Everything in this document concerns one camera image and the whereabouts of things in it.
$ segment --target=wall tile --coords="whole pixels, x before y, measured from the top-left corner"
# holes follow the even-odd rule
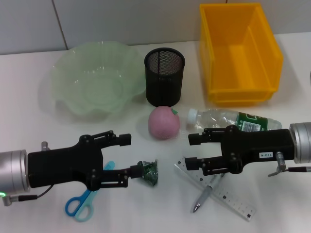
[[[311,32],[311,0],[228,0],[260,2],[274,34]]]
[[[68,47],[113,40],[152,44],[198,40],[199,4],[225,0],[55,0]]]
[[[0,1],[0,54],[64,49],[51,0]]]

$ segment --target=pink ball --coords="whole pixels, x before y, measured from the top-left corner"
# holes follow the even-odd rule
[[[170,107],[159,106],[150,113],[148,128],[156,138],[172,138],[178,134],[180,128],[179,116]]]

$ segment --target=silver pen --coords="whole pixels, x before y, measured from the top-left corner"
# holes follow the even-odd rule
[[[225,174],[216,174],[214,177],[210,180],[208,186],[204,189],[198,200],[196,201],[193,212],[196,212],[202,205],[203,203],[209,198],[211,195],[213,189],[218,186],[220,179],[224,176]]]

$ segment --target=black mesh pen holder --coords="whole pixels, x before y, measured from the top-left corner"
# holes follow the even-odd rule
[[[184,56],[171,48],[158,48],[146,55],[146,97],[150,104],[171,107],[179,102],[184,66]]]

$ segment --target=label sticker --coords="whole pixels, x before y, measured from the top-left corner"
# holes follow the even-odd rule
[[[268,119],[246,113],[239,113],[236,121],[239,130],[245,132],[266,131]]]
[[[259,153],[259,158],[260,158],[260,159],[273,158],[273,152],[263,152],[263,153]]]

